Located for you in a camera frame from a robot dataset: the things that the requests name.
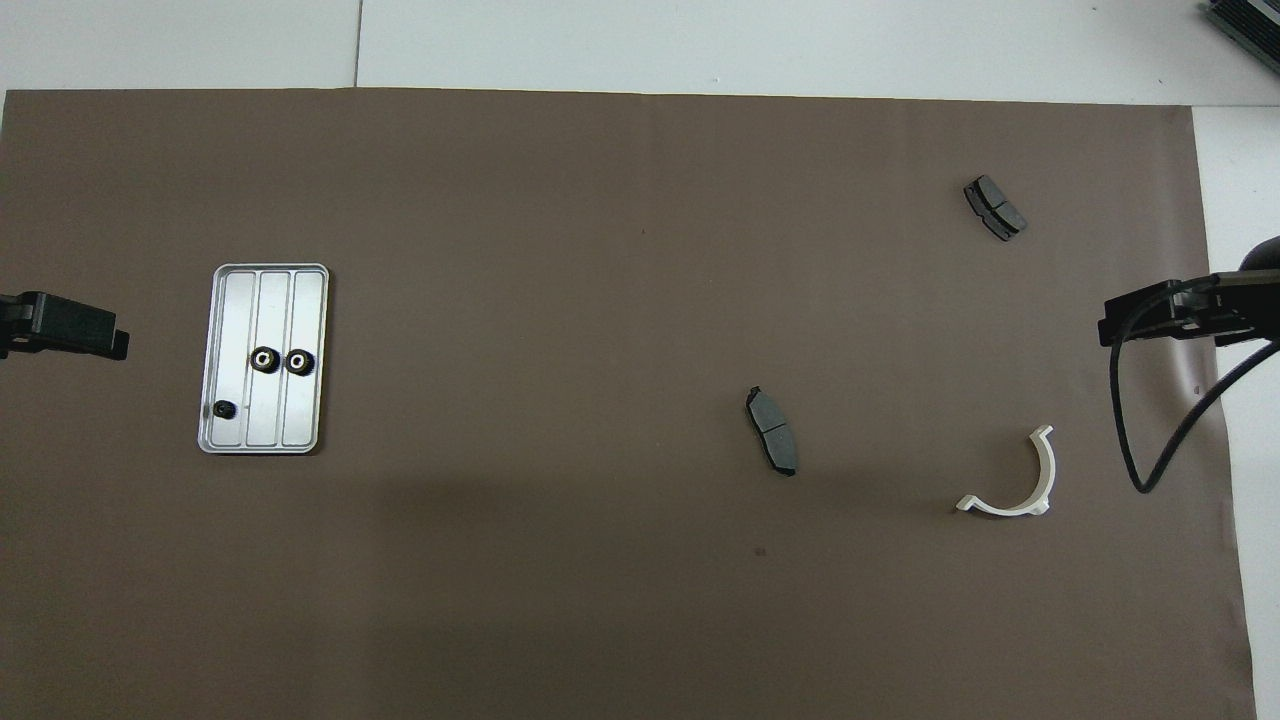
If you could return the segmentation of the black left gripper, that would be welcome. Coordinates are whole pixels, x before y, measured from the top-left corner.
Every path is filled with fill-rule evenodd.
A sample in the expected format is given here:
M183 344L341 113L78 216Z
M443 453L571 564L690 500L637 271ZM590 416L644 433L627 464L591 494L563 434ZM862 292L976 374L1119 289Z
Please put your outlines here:
M14 343L18 354L128 357L131 334L118 327L115 313L44 291L3 295L0 307L0 359L8 359Z

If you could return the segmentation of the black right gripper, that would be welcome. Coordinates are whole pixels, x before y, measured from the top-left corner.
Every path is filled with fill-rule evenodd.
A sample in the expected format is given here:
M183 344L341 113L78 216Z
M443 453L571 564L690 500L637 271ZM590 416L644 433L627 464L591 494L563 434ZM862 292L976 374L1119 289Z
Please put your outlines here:
M1189 309L1198 283L1155 283L1103 302L1098 343L1112 347L1121 329L1130 340L1194 340L1196 324L1220 347L1248 340L1279 340L1279 240L1254 246L1234 272L1213 273L1206 306Z

